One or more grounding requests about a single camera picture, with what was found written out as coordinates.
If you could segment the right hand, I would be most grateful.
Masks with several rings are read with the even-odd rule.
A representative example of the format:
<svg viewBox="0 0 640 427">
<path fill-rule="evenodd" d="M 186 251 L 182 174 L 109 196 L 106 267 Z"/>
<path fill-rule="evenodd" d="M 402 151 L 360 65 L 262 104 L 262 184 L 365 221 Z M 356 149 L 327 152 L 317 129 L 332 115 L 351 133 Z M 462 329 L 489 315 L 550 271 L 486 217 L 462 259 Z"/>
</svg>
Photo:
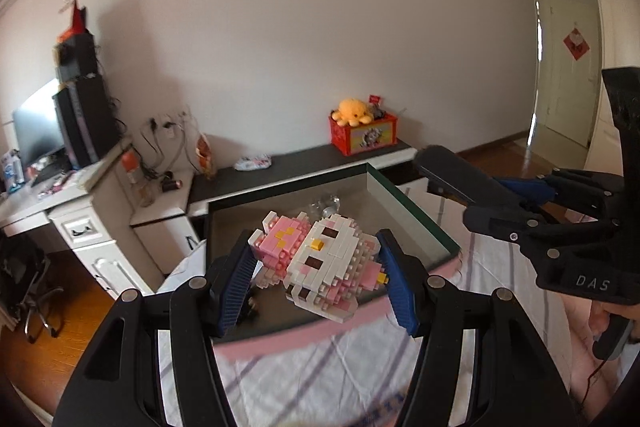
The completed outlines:
<svg viewBox="0 0 640 427">
<path fill-rule="evenodd" d="M 623 350 L 623 341 L 639 343 L 639 305 L 591 303 L 589 327 L 593 333 L 592 352 L 598 360 L 614 360 Z"/>
</svg>

